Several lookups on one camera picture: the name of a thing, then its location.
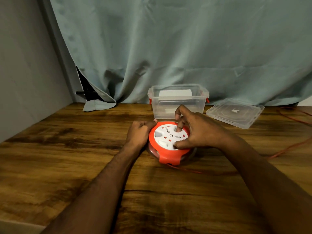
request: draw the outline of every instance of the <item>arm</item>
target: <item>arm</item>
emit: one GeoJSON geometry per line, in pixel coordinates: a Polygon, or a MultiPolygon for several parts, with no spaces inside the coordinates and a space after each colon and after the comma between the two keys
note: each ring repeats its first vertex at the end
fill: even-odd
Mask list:
{"type": "Polygon", "coordinates": [[[312,197],[300,186],[212,119],[192,113],[185,106],[177,109],[176,119],[177,131],[189,123],[191,134],[176,142],[175,147],[220,149],[241,174],[275,233],[312,233],[312,197]]]}
{"type": "Polygon", "coordinates": [[[42,234],[109,233],[125,178],[155,125],[133,122],[121,151],[42,234]]]}

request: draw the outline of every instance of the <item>person's right hand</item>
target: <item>person's right hand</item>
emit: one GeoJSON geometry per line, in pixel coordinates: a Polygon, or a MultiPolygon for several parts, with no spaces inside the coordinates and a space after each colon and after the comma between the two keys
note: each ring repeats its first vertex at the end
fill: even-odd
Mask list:
{"type": "Polygon", "coordinates": [[[189,124],[191,131],[187,139],[174,143],[174,147],[177,149],[193,147],[222,149],[230,138],[236,137],[229,130],[214,122],[213,119],[201,113],[193,113],[184,105],[180,105],[175,111],[175,119],[178,121],[176,132],[180,132],[186,123],[189,124]]]}

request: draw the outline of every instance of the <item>hand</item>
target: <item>hand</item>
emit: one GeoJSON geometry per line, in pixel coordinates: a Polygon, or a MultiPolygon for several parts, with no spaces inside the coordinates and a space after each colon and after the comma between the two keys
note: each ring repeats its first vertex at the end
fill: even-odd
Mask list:
{"type": "Polygon", "coordinates": [[[174,143],[177,149],[207,146],[222,149],[224,143],[229,141],[228,138],[236,137],[211,118],[201,113],[193,113],[184,105],[180,105],[175,111],[175,119],[178,121],[176,132],[180,132],[186,123],[191,131],[187,139],[174,143]]]}
{"type": "Polygon", "coordinates": [[[147,142],[150,130],[156,124],[156,119],[153,121],[134,121],[129,127],[125,146],[141,150],[147,142]]]}

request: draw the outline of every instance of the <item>wooden tabletop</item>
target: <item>wooden tabletop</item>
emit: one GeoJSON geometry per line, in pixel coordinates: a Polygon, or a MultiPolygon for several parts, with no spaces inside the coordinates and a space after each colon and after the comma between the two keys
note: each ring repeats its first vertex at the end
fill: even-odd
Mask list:
{"type": "MultiPolygon", "coordinates": [[[[82,108],[69,105],[0,144],[0,219],[47,225],[118,152],[131,122],[153,119],[146,104],[82,108]]],[[[311,122],[297,111],[286,113],[311,122]]],[[[282,117],[276,107],[266,107],[248,130],[220,123],[262,156],[312,135],[310,126],[282,117]]],[[[270,162],[312,194],[311,144],[270,162]]],[[[207,174],[160,165],[143,152],[129,175],[115,233],[267,233],[242,178],[222,174],[235,169],[219,151],[198,149],[185,167],[207,174]]]]}

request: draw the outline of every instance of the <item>gray wall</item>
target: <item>gray wall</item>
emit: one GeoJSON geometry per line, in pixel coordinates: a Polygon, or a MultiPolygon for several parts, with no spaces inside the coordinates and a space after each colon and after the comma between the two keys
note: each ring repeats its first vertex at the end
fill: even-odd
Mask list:
{"type": "Polygon", "coordinates": [[[0,0],[0,142],[70,103],[37,0],[0,0]]]}

